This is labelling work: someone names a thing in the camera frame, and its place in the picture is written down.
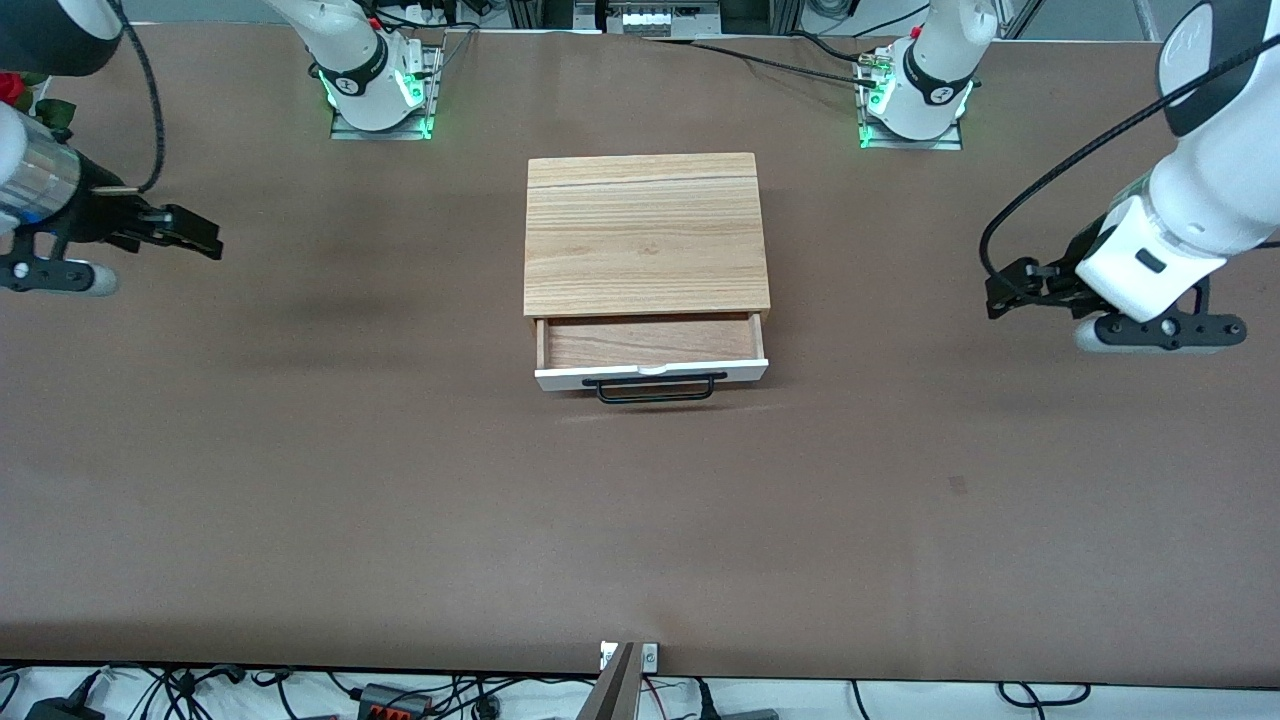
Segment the metal mounting plate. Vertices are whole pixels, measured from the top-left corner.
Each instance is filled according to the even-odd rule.
[[[600,643],[600,671],[609,665],[609,660],[613,653],[618,650],[618,643],[602,642]],[[658,673],[658,643],[644,643],[640,646],[640,671],[645,675],[653,675]]]

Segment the wood grain top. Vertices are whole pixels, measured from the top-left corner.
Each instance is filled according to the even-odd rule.
[[[529,161],[525,316],[768,309],[753,154]]]

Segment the red rose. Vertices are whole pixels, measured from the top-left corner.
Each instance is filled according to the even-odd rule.
[[[27,91],[18,73],[0,73],[0,102],[13,105]]]

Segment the electrical wire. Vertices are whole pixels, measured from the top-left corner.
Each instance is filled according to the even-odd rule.
[[[689,42],[690,47],[699,47],[701,50],[710,50],[712,53],[719,53],[722,55],[728,55],[730,58],[737,58],[740,60],[746,60],[748,63],[759,63],[762,65],[769,65],[771,68],[783,69],[791,73],[797,73],[803,76],[810,76],[823,79],[831,79],[836,82],[846,82],[849,85],[856,85],[860,87],[876,87],[876,82],[864,78],[855,78],[849,76],[837,76],[835,73],[824,73],[822,70],[814,70],[809,68],[801,68],[799,65],[788,65],[786,63],[780,63],[777,60],[769,60],[768,58],[758,58],[755,55],[748,55],[745,53],[739,53],[737,50],[730,50],[727,47],[716,47],[714,45],[700,45],[698,42]]]
[[[147,176],[146,182],[138,186],[138,193],[143,193],[160,181],[160,173],[164,172],[164,156],[165,156],[165,131],[164,131],[164,113],[160,109],[160,88],[156,86],[155,72],[151,70],[151,59],[147,58],[147,50],[142,46],[142,40],[138,38],[138,33],[133,29],[133,24],[129,18],[124,14],[124,0],[108,0],[108,5],[115,13],[116,19],[120,20],[120,27],[124,35],[129,38],[129,45],[133,45],[133,53],[138,56],[138,64],[142,65],[142,77],[147,83],[147,97],[151,100],[151,120],[155,126],[155,160],[151,163],[151,174]]]
[[[854,685],[854,702],[858,703],[858,714],[863,716],[863,720],[872,720],[872,716],[867,714],[867,706],[863,705],[863,691],[858,689],[858,680],[849,680],[849,684]]]
[[[280,693],[280,707],[284,708],[284,714],[289,716],[289,720],[298,720],[298,715],[289,706],[288,696],[284,694],[284,680],[275,684],[275,692]]]
[[[136,702],[133,705],[133,710],[129,711],[129,714],[125,716],[124,720],[133,720],[133,716],[137,715],[138,710],[142,707],[142,702],[143,701],[147,701],[147,706],[150,706],[151,702],[147,698],[148,698],[148,696],[151,698],[155,698],[156,693],[160,692],[160,684],[161,684],[161,680],[160,680],[159,676],[156,676],[156,679],[152,680],[150,685],[147,685],[147,689],[142,691],[142,694],[138,696],[138,702]]]
[[[9,685],[9,692],[5,693],[4,700],[0,700],[0,712],[4,712],[4,708],[9,707],[9,701],[12,701],[13,696],[18,692],[18,683],[22,682],[22,678],[18,676],[18,669],[10,667],[4,673],[0,673],[0,683],[5,680],[13,680],[13,683]]]
[[[1012,697],[1009,696],[1009,692],[1005,689],[1005,685],[1018,685],[1019,688],[1021,688],[1024,693],[1027,693],[1027,697],[1029,700],[1014,700]],[[1064,700],[1041,700],[1039,696],[1036,694],[1036,691],[1032,689],[1032,687],[1028,685],[1027,683],[996,683],[996,692],[1000,693],[1000,700],[1007,702],[1009,705],[1012,705],[1014,707],[1021,707],[1023,710],[1034,710],[1037,720],[1044,720],[1046,707],[1070,707],[1073,705],[1080,705],[1085,700],[1089,700],[1089,696],[1093,694],[1093,685],[1084,683],[1078,687],[1082,688],[1080,694],[1074,697],[1068,697]]]
[[[466,23],[466,24],[471,24],[475,27],[467,28],[467,32],[462,35],[462,40],[458,41],[458,46],[454,47],[453,50],[449,50],[449,54],[444,56],[444,61],[440,63],[442,73],[444,72],[444,68],[449,67],[449,61],[453,60],[453,56],[457,55],[463,47],[466,47],[467,41],[471,40],[471,35],[480,31],[480,26],[475,23]]]
[[[342,691],[342,692],[344,692],[347,694],[351,694],[352,688],[343,687],[343,684],[338,682],[338,676],[334,675],[333,671],[325,673],[325,675],[329,676],[329,682],[330,683],[333,683],[334,685],[338,685],[339,691]]]
[[[864,29],[861,32],[855,32],[854,35],[850,35],[849,37],[863,37],[863,36],[870,35],[870,33],[876,32],[877,29],[886,28],[886,27],[888,27],[891,24],[895,24],[895,23],[900,23],[900,22],[910,18],[911,15],[918,15],[918,14],[920,14],[920,13],[928,10],[928,9],[929,9],[929,4],[925,3],[924,5],[920,5],[919,8],[911,10],[910,13],[908,13],[905,15],[899,15],[899,17],[893,18],[892,20],[884,20],[884,22],[882,22],[878,26],[872,26],[872,27],[869,27],[869,28],[867,28],[867,29]]]
[[[882,27],[888,27],[888,26],[891,26],[893,23],[902,22],[902,20],[910,18],[911,15],[915,15],[918,13],[923,13],[924,10],[928,10],[928,9],[929,9],[928,5],[922,5],[922,6],[911,10],[910,13],[908,13],[905,15],[901,15],[899,18],[893,18],[892,20],[883,22],[883,23],[881,23],[878,26],[873,26],[873,27],[869,27],[869,28],[867,28],[867,29],[864,29],[861,32],[856,32],[854,35],[850,35],[849,40],[855,40],[855,38],[863,37],[867,33],[876,32],[877,29],[879,29]],[[828,29],[826,29],[823,32],[831,32],[832,29],[835,29],[835,28],[828,28]],[[809,31],[806,31],[804,28],[794,29],[794,31],[791,31],[791,32],[787,33],[788,37],[803,37],[803,38],[808,40],[809,42],[813,42],[814,45],[818,46],[819,50],[822,50],[823,53],[831,55],[832,58],[836,58],[837,60],[845,60],[846,63],[856,63],[858,61],[859,53],[856,53],[856,51],[854,51],[854,53],[841,53],[840,50],[836,50],[831,45],[827,45],[827,42],[822,37],[819,37],[819,35],[822,35],[822,33],[813,33],[813,32],[809,32]]]
[[[694,678],[698,683],[698,694],[703,701],[703,711],[698,715],[699,720],[721,720],[719,711],[716,710],[716,698],[712,697],[712,688],[707,684],[707,680],[701,678]]]
[[[461,22],[461,23],[460,22],[453,22],[453,23],[416,23],[416,22],[413,22],[413,20],[411,20],[408,18],[397,18],[396,15],[392,15],[390,13],[388,13],[388,12],[383,10],[381,8],[379,8],[376,5],[372,5],[372,4],[364,5],[364,10],[365,10],[366,15],[369,15],[372,19],[376,19],[378,23],[381,24],[385,29],[403,29],[403,28],[412,28],[412,29],[444,29],[444,28],[451,28],[451,27],[471,27],[471,28],[475,28],[475,29],[480,29],[479,24],[471,23],[471,22]]]
[[[1066,306],[1065,300],[1060,297],[1053,297],[1053,296],[1033,297],[1030,295],[1027,295],[1011,279],[1006,278],[1005,275],[1002,275],[1000,272],[996,270],[995,264],[992,264],[991,261],[991,238],[992,236],[996,234],[996,231],[1000,229],[1000,225],[1002,225],[1005,220],[1007,220],[1009,217],[1012,215],[1019,208],[1027,204],[1028,200],[1036,196],[1039,191],[1044,190],[1051,182],[1053,182],[1064,173],[1078,165],[1082,160],[1084,160],[1089,155],[1097,152],[1100,149],[1102,149],[1112,140],[1129,132],[1143,120],[1151,118],[1152,115],[1172,105],[1174,102],[1178,102],[1179,100],[1190,95],[1192,92],[1196,92],[1204,85],[1222,77],[1224,74],[1248,63],[1249,60],[1257,59],[1260,55],[1262,55],[1267,50],[1271,50],[1276,45],[1280,45],[1280,35],[1272,36],[1263,42],[1260,42],[1247,50],[1243,50],[1233,55],[1231,58],[1228,58],[1226,60],[1222,60],[1217,65],[1210,68],[1204,74],[1188,82],[1187,85],[1179,87],[1178,90],[1170,92],[1169,95],[1161,97],[1160,100],[1156,100],[1155,102],[1147,105],[1142,110],[1138,110],[1133,115],[1129,115],[1111,129],[1093,138],[1084,147],[1080,147],[1079,150],[1073,152],[1070,158],[1062,160],[1057,165],[1055,165],[1053,169],[1041,176],[1038,181],[1028,186],[1027,190],[1020,192],[1018,197],[1015,197],[1009,205],[1005,206],[1004,210],[996,214],[996,217],[992,218],[991,223],[987,224],[987,229],[982,232],[982,240],[978,241],[978,260],[982,263],[983,269],[987,270],[987,277],[998,278],[998,281],[1004,283],[1014,293],[1014,296],[1018,297],[1018,300],[1025,304],[1046,305],[1051,307]],[[1274,243],[1263,243],[1263,246],[1274,246]]]
[[[649,697],[652,697],[653,703],[658,706],[658,717],[660,717],[662,720],[668,720],[667,708],[662,706],[662,698],[658,697],[658,688],[653,687],[653,680],[645,678],[644,684],[649,685]]]

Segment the power adapter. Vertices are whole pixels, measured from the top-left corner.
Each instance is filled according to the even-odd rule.
[[[431,697],[413,691],[367,684],[360,691],[360,720],[413,720],[426,717]]]
[[[37,701],[27,711],[27,720],[105,720],[106,715],[92,707],[84,707],[93,680],[97,680],[97,671],[84,678],[70,697],[46,697]]]

